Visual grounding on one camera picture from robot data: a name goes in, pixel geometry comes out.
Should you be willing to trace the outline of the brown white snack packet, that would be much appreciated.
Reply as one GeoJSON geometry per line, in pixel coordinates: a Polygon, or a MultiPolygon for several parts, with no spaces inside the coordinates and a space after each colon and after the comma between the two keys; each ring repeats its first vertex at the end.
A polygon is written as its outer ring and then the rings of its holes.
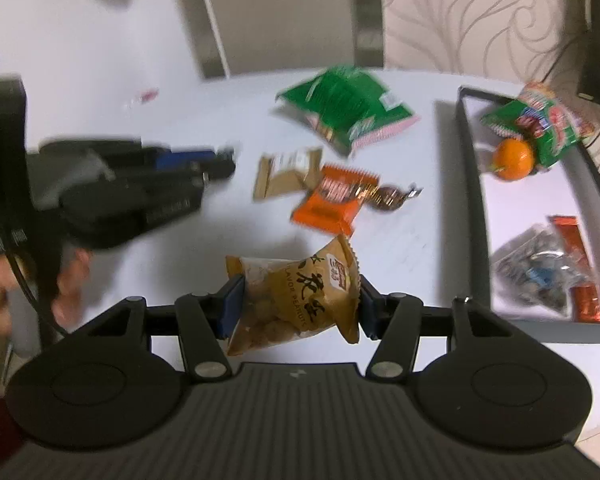
{"type": "Polygon", "coordinates": [[[314,190],[322,180],[321,148],[302,148],[260,158],[252,198],[256,202],[314,190]]]}

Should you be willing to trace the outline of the long orange snack stick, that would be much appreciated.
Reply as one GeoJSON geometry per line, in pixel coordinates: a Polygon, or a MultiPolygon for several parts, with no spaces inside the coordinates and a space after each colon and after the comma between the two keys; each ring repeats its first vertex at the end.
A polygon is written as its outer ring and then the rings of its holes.
{"type": "Polygon", "coordinates": [[[551,216],[550,223],[562,237],[573,272],[577,274],[571,289],[574,318],[579,323],[600,324],[600,293],[588,260],[578,220],[573,216],[551,216]]]}

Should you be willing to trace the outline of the tan peanut snack packet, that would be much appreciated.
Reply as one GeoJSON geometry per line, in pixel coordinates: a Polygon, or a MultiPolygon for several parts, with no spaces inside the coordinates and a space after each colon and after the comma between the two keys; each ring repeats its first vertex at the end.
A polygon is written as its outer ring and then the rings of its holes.
{"type": "Polygon", "coordinates": [[[242,313],[227,353],[241,356],[337,327],[349,344],[360,340],[358,258],[339,234],[308,258],[290,261],[228,256],[227,275],[245,279],[242,313]]]}

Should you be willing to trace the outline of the brown round candy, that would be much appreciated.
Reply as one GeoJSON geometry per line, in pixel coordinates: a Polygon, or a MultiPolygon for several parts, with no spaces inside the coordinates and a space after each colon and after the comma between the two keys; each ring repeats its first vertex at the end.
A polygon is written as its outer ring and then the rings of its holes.
{"type": "Polygon", "coordinates": [[[422,188],[412,184],[406,190],[385,185],[373,188],[367,195],[365,203],[378,211],[391,212],[400,209],[408,200],[414,200],[422,192],[422,188]]]}

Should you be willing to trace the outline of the green shrimp chips bag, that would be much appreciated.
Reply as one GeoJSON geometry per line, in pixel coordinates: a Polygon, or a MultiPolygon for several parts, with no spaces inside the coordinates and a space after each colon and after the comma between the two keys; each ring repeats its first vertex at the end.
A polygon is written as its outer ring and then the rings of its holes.
{"type": "Polygon", "coordinates": [[[481,117],[501,138],[530,144],[537,170],[547,170],[568,148],[592,136],[592,122],[564,104],[544,82],[524,85],[516,99],[481,117]]]}

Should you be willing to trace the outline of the black shallow box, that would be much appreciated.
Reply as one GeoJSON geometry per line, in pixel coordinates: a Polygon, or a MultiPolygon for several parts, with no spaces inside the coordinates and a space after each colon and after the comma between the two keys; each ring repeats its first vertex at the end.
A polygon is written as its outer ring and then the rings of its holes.
{"type": "Polygon", "coordinates": [[[517,299],[492,264],[506,248],[550,224],[554,216],[576,218],[600,297],[600,175],[586,149],[577,145],[547,172],[506,182],[489,169],[498,136],[481,118],[507,104],[506,96],[470,87],[458,90],[457,131],[463,153],[469,210],[470,293],[539,341],[600,344],[600,322],[579,322],[517,299]]]}

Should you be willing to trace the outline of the clear dark candy bag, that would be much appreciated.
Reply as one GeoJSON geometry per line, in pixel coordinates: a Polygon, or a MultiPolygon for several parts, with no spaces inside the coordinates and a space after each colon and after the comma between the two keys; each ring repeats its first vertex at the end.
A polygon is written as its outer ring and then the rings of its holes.
{"type": "Polygon", "coordinates": [[[554,226],[535,224],[498,248],[492,271],[505,296],[565,318],[576,281],[564,241],[554,226]]]}

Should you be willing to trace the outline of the orange tangerine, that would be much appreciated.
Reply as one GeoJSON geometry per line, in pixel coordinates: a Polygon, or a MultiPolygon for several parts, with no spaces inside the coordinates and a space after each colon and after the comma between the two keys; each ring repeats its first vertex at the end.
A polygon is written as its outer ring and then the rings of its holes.
{"type": "Polygon", "coordinates": [[[502,180],[517,181],[528,177],[534,165],[534,154],[526,141],[505,139],[494,151],[490,169],[502,180]]]}

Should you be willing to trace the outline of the green snack bag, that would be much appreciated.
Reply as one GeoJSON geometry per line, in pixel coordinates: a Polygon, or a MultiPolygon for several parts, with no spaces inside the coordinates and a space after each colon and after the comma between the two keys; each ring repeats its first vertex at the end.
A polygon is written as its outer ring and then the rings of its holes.
{"type": "Polygon", "coordinates": [[[341,156],[390,139],[419,116],[379,79],[358,67],[329,67],[315,77],[278,92],[341,156]]]}

